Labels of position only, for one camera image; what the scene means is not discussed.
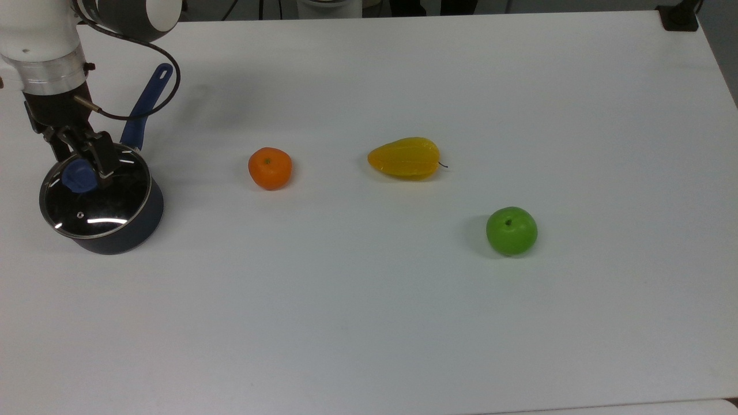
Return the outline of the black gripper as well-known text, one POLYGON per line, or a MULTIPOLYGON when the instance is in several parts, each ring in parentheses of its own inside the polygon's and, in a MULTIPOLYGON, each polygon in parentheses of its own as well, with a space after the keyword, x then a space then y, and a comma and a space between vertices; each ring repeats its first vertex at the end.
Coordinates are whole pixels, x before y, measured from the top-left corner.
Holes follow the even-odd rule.
POLYGON ((32 128, 42 134, 51 147, 56 163, 78 158, 77 132, 85 137, 85 150, 90 154, 95 172, 96 187, 106 188, 113 184, 113 177, 121 168, 116 142, 107 131, 95 132, 90 126, 92 111, 76 101, 76 97, 91 100, 86 81, 78 87, 54 95, 37 95, 24 92, 32 128))

